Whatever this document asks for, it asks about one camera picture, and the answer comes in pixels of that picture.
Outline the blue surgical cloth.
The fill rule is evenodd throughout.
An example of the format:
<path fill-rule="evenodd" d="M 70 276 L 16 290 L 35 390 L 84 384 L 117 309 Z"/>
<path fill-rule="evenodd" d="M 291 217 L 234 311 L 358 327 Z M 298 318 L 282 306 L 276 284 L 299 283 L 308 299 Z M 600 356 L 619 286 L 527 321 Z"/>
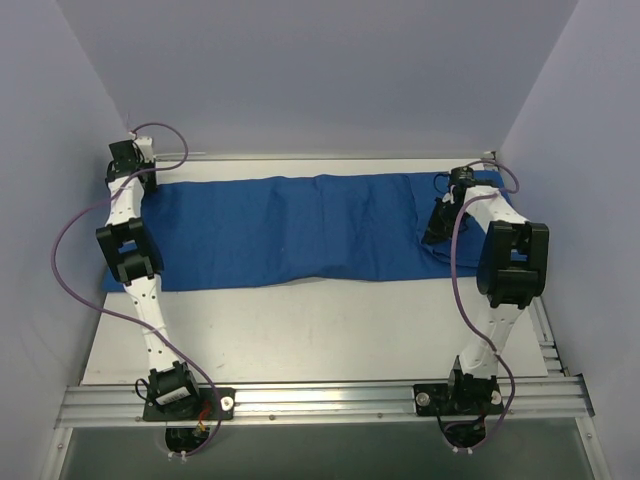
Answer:
<path fill-rule="evenodd" d="M 146 196 L 142 218 L 166 291 L 469 277 L 485 238 L 475 221 L 456 243 L 422 241 L 441 185 L 434 173 L 179 182 Z"/>

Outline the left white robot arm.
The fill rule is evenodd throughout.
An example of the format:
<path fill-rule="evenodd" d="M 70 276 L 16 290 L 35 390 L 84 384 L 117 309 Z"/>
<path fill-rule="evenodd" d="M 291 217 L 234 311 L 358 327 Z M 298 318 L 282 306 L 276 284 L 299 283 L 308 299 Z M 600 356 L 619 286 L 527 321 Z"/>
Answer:
<path fill-rule="evenodd" d="M 194 417 L 202 395 L 186 363 L 168 346 L 168 332 L 159 302 L 164 264 L 141 214 L 146 193 L 157 188 L 153 141 L 149 137 L 109 145 L 112 161 L 106 186 L 111 200 L 109 216 L 96 238 L 113 278 L 129 295 L 143 336 L 150 372 L 143 383 L 147 402 L 167 408 L 179 419 Z"/>

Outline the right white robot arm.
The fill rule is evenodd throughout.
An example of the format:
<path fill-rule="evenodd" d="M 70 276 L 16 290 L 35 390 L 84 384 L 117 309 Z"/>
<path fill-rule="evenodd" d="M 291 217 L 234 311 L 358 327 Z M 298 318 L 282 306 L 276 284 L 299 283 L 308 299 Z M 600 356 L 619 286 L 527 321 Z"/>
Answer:
<path fill-rule="evenodd" d="M 454 300 L 473 332 L 458 361 L 462 373 L 474 379 L 497 375 L 513 325 L 546 284 L 549 228 L 519 214 L 506 193 L 497 183 L 477 177 L 470 166 L 451 170 L 447 190 L 435 200 L 422 238 L 429 247 L 450 247 Z M 476 285 L 486 303 L 476 321 L 463 312 L 457 284 L 462 225 L 469 219 L 484 233 Z"/>

